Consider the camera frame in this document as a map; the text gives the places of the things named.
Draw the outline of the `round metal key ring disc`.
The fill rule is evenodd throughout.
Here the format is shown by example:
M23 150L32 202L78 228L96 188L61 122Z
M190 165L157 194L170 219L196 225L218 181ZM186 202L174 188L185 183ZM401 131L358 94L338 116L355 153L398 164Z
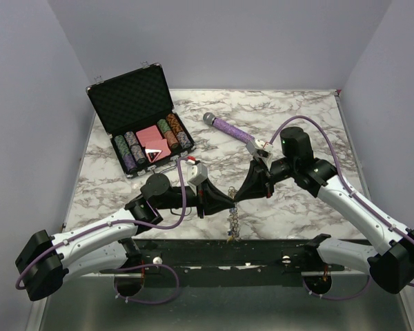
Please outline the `round metal key ring disc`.
M238 241L240 239L240 225L239 225L239 211L237 203L234 202L234 206L229 209L229 215L227 217L229 224L228 230L228 242Z

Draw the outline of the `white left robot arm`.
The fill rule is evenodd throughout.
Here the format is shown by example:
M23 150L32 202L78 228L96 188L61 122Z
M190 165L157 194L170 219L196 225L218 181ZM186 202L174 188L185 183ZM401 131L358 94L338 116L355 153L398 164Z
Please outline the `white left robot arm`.
M123 244L126 239L151 228L173 229L181 220L170 226L161 225L160 209L196 208L199 217L216 214L234 206L232 198L217 189L209 179L195 187L174 187L164 174L153 174L140 189L140 195L116 213L75 231L49 235L46 230L34 233L16 258L19 276L17 290L27 292L31 301L44 299L56 292L73 274L72 265L84 271L90 264L81 258L107 245Z

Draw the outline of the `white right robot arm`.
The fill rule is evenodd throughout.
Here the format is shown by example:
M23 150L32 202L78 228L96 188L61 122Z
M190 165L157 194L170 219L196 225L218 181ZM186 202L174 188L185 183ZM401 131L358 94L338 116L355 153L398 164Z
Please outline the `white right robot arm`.
M368 240L360 245L327 234L310 241L304 263L311 270L326 264L361 271L383 290L397 294L414 279L414 228L392 219L360 194L327 160L314 156L311 141L299 127L280 132L283 158L273 158L269 142L252 138L246 144L253 157L236 201L269 198L276 183L293 179L303 190L338 211Z

